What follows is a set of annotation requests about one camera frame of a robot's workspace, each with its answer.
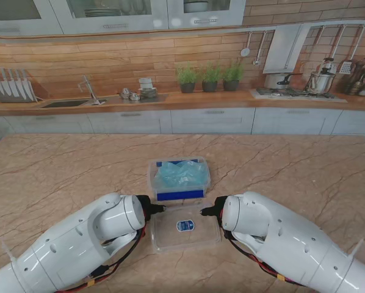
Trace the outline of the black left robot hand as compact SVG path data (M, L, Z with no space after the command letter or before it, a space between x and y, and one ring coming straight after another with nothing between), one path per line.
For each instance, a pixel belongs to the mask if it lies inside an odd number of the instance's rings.
M148 195L137 195L137 198L142 206L146 222L151 219L152 215L165 211L165 205L152 203Z

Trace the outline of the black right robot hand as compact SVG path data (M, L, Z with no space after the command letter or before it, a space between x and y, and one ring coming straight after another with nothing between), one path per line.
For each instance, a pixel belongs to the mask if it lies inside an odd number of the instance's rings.
M225 205L225 201L228 197L227 196L221 196L217 197L215 199L215 202L212 206L203 208L200 211L200 214L202 216L214 216L217 218L219 227L222 227L222 213L223 213L223 207Z

